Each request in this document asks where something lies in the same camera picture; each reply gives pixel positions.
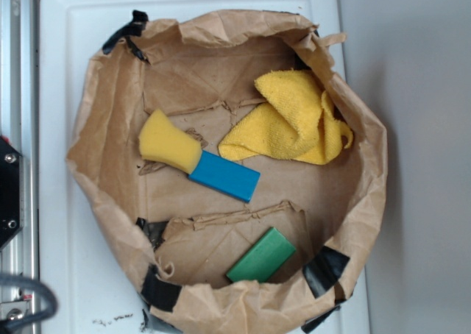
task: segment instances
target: yellow cloth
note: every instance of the yellow cloth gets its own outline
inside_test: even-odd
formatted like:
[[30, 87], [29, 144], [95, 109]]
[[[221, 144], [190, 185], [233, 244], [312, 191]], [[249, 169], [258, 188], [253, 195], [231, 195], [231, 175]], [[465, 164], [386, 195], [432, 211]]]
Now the yellow cloth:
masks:
[[[219, 154], [242, 160], [258, 154], [324, 165], [350, 148], [352, 130], [334, 118], [327, 92], [310, 71], [273, 71], [255, 80], [267, 103], [258, 105], [219, 144]], [[347, 138], [343, 146], [342, 137]]]

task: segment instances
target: black cable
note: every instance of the black cable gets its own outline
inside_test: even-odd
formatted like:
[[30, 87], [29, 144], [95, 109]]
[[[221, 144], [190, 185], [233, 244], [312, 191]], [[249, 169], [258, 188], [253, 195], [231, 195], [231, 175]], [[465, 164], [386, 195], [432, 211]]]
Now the black cable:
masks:
[[39, 295], [44, 300], [46, 307], [37, 313], [27, 315], [22, 319], [14, 319], [11, 321], [4, 321], [3, 327], [9, 332], [15, 332], [20, 330], [22, 327], [35, 323], [37, 321], [43, 321], [51, 318], [57, 312], [57, 299], [51, 290], [44, 284], [34, 279], [28, 279], [20, 275], [2, 274], [0, 273], [0, 286], [11, 286], [18, 287], [21, 289], [28, 289], [33, 291], [36, 295]]

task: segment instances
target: green block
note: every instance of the green block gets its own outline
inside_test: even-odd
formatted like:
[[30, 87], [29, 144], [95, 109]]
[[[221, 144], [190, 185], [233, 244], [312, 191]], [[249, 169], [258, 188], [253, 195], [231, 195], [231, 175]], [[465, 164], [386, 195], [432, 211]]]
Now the green block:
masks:
[[272, 227], [226, 273], [233, 282], [258, 280], [266, 282], [296, 252], [296, 248]]

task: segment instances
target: blue block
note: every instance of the blue block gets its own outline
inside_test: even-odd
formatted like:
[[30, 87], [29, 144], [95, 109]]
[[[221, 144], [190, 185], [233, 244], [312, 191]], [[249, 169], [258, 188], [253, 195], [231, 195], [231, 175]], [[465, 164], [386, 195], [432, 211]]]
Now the blue block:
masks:
[[188, 178], [248, 203], [260, 172], [203, 150], [198, 165]]

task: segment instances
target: paper bag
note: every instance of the paper bag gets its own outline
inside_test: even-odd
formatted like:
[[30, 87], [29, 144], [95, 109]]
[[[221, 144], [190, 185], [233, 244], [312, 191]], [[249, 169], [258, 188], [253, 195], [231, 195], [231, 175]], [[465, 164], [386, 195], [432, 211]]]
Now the paper bag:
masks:
[[[328, 47], [343, 34], [320, 38], [316, 29], [291, 13], [222, 10], [182, 24], [135, 13], [90, 61], [68, 167], [152, 314], [184, 333], [303, 326], [352, 295], [378, 236], [386, 130], [331, 69]], [[254, 79], [305, 68], [354, 132], [352, 148], [331, 163], [246, 159], [261, 178], [244, 204], [141, 159], [138, 133], [153, 110], [217, 153], [264, 102]], [[270, 227], [295, 256], [267, 283], [230, 283], [226, 271]]]

